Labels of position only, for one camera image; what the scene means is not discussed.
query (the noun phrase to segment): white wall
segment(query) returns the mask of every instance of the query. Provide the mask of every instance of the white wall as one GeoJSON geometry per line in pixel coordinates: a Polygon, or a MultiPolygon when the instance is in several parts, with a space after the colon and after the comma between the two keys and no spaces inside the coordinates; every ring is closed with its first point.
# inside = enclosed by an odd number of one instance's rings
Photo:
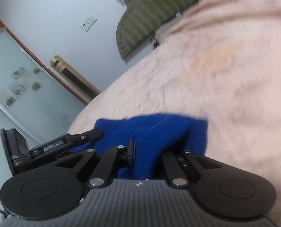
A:
{"type": "Polygon", "coordinates": [[[127,64],[121,59],[116,28],[124,11],[115,0],[0,0],[2,22],[44,64],[60,55],[100,91],[152,51],[146,43],[127,64]],[[97,21],[85,32],[90,14],[97,21]]]}

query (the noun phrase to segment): blue towel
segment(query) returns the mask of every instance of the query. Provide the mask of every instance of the blue towel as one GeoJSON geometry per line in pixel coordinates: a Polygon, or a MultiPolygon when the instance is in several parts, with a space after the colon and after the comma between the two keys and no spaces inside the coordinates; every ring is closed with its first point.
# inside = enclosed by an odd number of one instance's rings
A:
{"type": "Polygon", "coordinates": [[[203,155],[207,142],[206,120],[179,115],[155,114],[125,120],[99,119],[95,128],[103,132],[103,137],[73,148],[71,152],[95,148],[97,153],[103,153],[112,146],[128,146],[130,138],[134,138],[133,170],[121,169],[118,178],[152,178],[154,165],[166,149],[171,148],[176,154],[191,150],[203,155]]]}

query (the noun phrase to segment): metal pin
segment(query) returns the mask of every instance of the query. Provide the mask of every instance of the metal pin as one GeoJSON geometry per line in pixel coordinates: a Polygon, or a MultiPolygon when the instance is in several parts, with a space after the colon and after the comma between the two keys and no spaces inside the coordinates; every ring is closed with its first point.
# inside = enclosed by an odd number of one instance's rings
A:
{"type": "Polygon", "coordinates": [[[104,184],[104,180],[101,178],[92,178],[89,183],[93,186],[101,186],[102,184],[104,184]]]}
{"type": "Polygon", "coordinates": [[[172,183],[177,186],[184,186],[187,184],[187,180],[185,180],[183,178],[175,178],[172,180],[172,183]]]}

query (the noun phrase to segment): white outlet plate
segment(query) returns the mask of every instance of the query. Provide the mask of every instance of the white outlet plate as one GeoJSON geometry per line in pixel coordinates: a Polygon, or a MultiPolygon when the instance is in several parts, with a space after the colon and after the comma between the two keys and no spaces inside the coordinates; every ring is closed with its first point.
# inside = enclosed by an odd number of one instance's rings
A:
{"type": "Polygon", "coordinates": [[[84,31],[88,31],[90,29],[91,25],[88,24],[88,22],[84,21],[83,24],[80,26],[84,31]]]}
{"type": "Polygon", "coordinates": [[[96,18],[93,15],[89,15],[89,17],[86,19],[86,22],[88,22],[88,24],[91,26],[94,24],[94,22],[96,21],[96,18]]]}

